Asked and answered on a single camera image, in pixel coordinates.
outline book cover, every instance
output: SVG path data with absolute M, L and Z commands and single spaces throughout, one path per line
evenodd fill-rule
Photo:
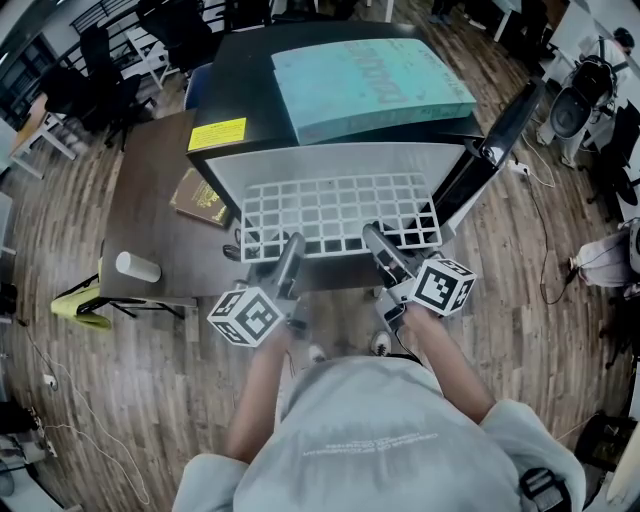
M 417 39 L 367 39 L 272 55 L 300 144 L 471 114 L 475 99 Z
M 177 212 L 225 227 L 229 209 L 204 178 L 190 168 L 180 181 L 170 201 Z

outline person's left arm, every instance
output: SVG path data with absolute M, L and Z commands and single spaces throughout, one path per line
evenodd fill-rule
M 282 322 L 256 349 L 228 429 L 227 457 L 250 464 L 273 434 L 280 375 L 291 340 Z

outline black hair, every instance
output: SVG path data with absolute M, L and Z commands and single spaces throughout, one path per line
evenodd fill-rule
M 629 50 L 632 50 L 636 46 L 635 39 L 633 39 L 633 36 L 626 28 L 617 28 L 613 33 L 613 37 L 621 46 L 629 48 Z

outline wooden desk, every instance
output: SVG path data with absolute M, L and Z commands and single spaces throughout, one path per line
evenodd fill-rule
M 170 298 L 220 295 L 248 265 L 228 260 L 222 246 L 235 244 L 234 222 L 223 231 L 181 215 L 169 204 L 191 163 L 185 156 L 195 111 L 136 126 L 113 193 L 107 219 L 100 294 L 104 297 Z M 157 283 L 120 274 L 121 251 L 156 262 Z
M 29 109 L 29 118 L 25 125 L 16 134 L 16 138 L 13 141 L 11 151 L 9 153 L 9 158 L 11 158 L 11 160 L 17 163 L 25 171 L 40 179 L 42 179 L 42 173 L 20 158 L 20 153 L 24 150 L 25 145 L 31 144 L 38 137 L 42 136 L 44 139 L 49 141 L 51 145 L 62 152 L 67 158 L 71 160 L 75 160 L 76 158 L 76 154 L 73 151 L 49 132 L 49 128 L 55 126 L 60 121 L 57 120 L 57 122 L 53 122 L 49 126 L 45 125 L 45 121 L 49 115 L 49 112 L 47 112 L 45 107 L 46 103 L 47 95 L 44 93 L 40 94 L 33 102 L 33 105 L 31 105 L 31 108 Z

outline black table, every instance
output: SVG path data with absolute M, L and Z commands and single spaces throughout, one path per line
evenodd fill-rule
M 244 142 L 217 147 L 213 153 L 208 152 L 207 158 L 298 146 L 273 74 L 271 55 L 304 46 L 378 38 L 414 38 L 428 45 L 420 31 L 411 25 L 364 21 L 272 25 L 225 36 L 211 69 L 207 86 L 210 92 L 201 99 L 193 127 L 242 117 L 251 122 L 247 123 Z M 470 115 L 371 130 L 320 144 L 380 141 L 462 144 L 465 139 L 482 136 L 478 122 Z

